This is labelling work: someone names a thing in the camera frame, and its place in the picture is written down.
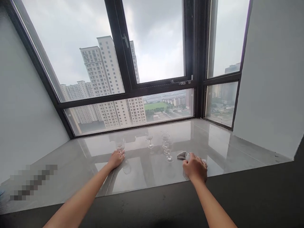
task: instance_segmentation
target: gray tile countertop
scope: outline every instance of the gray tile countertop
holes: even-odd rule
[[[147,130],[153,134],[152,149],[145,137]],[[165,161],[162,130],[173,141],[173,163]],[[291,161],[202,119],[143,126],[65,143],[0,185],[5,191],[0,197],[0,214],[65,202],[107,163],[121,140],[126,158],[109,174],[97,197],[187,181],[182,161],[176,158],[182,151],[206,159],[209,177]],[[24,190],[27,196],[12,200],[13,195],[20,195],[17,190]]]

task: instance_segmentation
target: sports field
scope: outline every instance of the sports field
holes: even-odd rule
[[[166,108],[168,105],[165,102],[157,102],[157,103],[150,103],[150,104],[145,104],[145,110],[148,109],[156,109],[156,108]]]

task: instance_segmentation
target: cloudy sky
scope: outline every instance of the cloudy sky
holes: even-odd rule
[[[23,0],[61,84],[90,81],[79,48],[111,35],[102,0]],[[215,76],[240,62],[249,0],[219,0]],[[141,82],[183,76],[182,2],[124,0]]]

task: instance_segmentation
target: cleaning cloth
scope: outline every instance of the cleaning cloth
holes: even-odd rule
[[[190,161],[190,154],[186,151],[180,152],[177,155],[177,159],[182,159],[182,160],[187,160],[188,162]],[[208,167],[207,161],[205,159],[202,159],[202,161],[206,164]]]

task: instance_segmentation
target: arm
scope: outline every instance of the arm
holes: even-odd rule
[[[109,162],[83,186],[45,224],[44,228],[78,227],[92,205],[96,194],[112,169],[125,158],[124,151],[114,151]]]
[[[229,215],[224,211],[205,185],[205,182],[207,181],[206,164],[199,157],[190,153],[190,161],[184,160],[183,168],[195,187],[209,227],[237,228]]]

